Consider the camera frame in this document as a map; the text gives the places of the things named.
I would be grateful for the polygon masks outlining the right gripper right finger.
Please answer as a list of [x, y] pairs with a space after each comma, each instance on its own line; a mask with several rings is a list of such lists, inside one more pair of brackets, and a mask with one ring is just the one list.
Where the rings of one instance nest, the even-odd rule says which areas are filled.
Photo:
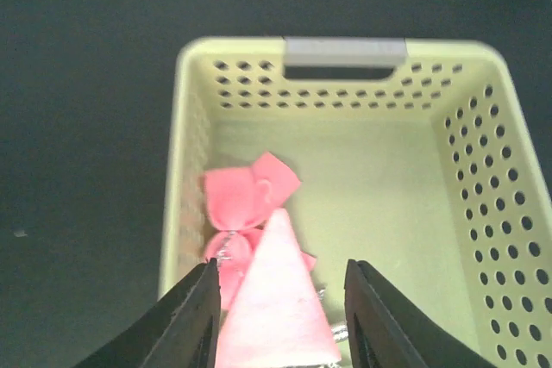
[[366, 261], [348, 261], [344, 308], [354, 368], [491, 367]]

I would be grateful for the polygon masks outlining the yellow-green plastic basket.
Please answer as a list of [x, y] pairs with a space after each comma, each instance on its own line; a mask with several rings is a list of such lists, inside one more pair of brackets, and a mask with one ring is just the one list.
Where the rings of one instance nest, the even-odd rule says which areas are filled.
[[501, 55], [473, 41], [204, 38], [179, 54], [160, 294], [200, 260], [200, 178], [264, 152], [331, 320], [364, 259], [497, 367], [551, 364], [551, 199]]

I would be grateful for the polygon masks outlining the pink paper ornament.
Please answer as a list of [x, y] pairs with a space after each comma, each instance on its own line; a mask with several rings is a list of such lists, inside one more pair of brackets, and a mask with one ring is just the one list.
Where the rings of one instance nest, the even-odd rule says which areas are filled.
[[215, 365], [314, 366], [341, 359], [290, 217], [276, 209], [218, 335]]

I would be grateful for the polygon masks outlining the pink felt bow ornament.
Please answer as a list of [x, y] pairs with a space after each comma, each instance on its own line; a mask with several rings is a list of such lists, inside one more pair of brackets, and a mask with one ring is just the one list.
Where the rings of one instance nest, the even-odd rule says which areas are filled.
[[252, 165], [208, 170], [203, 190], [215, 229], [204, 259], [215, 259], [222, 310], [230, 309], [272, 212], [300, 187], [297, 174], [270, 152]]

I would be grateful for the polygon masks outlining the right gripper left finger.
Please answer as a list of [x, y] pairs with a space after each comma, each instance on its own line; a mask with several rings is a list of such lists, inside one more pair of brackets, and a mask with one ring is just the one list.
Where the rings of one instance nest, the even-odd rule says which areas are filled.
[[131, 327], [78, 367], [215, 365], [221, 315], [217, 262], [195, 266]]

